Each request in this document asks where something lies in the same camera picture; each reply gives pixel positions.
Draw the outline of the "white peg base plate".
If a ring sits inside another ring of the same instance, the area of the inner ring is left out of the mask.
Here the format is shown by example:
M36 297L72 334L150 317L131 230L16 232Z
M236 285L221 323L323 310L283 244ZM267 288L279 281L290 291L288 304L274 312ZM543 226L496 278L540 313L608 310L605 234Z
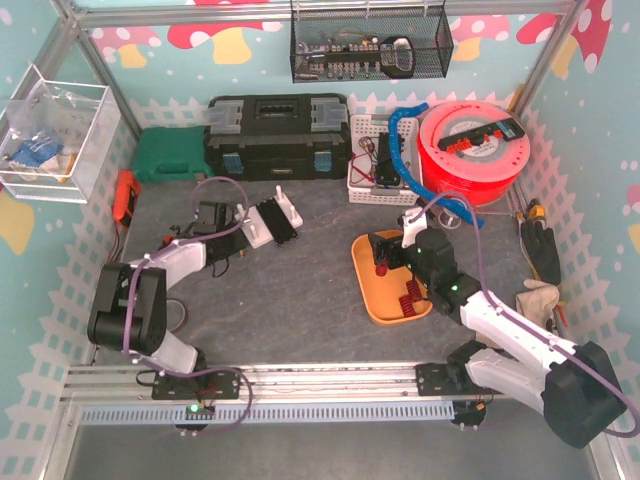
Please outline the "white peg base plate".
M284 211L285 215L290 220L291 224L294 226L298 234L297 229L303 225L303 218L298 212L297 207L284 193L280 185L276 186L275 194L265 200L268 200L270 198L275 198L276 201L280 204L282 210ZM244 207L241 204L238 204L237 213L235 214L235 218L241 223L241 229L244 232L245 237L247 238L251 247L254 249L260 248L270 242L275 243L256 210L256 205L258 203L251 206L248 211L245 211Z

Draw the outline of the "black ribbed rail block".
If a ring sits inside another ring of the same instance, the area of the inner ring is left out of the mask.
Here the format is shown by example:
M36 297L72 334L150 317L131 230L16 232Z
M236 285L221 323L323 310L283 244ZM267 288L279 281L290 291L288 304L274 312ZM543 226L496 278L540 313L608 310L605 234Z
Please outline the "black ribbed rail block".
M256 210L278 247L298 237L294 226L275 198L258 203Z

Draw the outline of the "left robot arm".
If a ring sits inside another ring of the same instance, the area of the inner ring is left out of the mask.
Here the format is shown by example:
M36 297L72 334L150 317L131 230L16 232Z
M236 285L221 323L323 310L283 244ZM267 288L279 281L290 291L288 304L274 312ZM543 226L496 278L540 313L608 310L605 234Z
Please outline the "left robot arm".
M108 262L100 272L87 325L89 341L120 351L134 363L143 363L160 375L195 378L213 373L197 348L167 328L167 291L187 276L215 261L212 248L240 231L248 218L242 205L237 218L221 209L211 222L202 220L202 202L195 219L153 253L132 262Z

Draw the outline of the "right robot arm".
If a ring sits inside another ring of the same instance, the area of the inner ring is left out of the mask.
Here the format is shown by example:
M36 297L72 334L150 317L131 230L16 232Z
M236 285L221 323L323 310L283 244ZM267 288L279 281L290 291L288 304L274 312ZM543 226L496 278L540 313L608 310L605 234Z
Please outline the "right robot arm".
M429 227L418 208L400 218L402 231L367 236L378 275L406 269L405 299L427 300L440 314L497 344L470 341L448 361L450 381L506 394L543 416L567 445L587 446L606 433L634 437L639 430L612 429L625 413L639 415L606 351L594 342L578 345L560 338L511 309L482 280L459 269L447 235Z

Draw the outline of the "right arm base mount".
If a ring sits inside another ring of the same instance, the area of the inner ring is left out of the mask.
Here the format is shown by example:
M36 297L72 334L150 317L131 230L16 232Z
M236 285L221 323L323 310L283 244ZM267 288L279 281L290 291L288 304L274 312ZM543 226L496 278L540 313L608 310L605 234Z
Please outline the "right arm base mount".
M500 391L475 384L464 364L423 363L414 366L414 374L421 397L501 395Z

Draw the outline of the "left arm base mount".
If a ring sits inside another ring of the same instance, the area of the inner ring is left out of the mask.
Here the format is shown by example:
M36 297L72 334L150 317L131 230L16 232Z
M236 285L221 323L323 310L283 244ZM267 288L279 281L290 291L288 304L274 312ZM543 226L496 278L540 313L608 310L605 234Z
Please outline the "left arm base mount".
M166 401L237 400L241 378L235 371L217 371L195 377L157 374L151 398Z

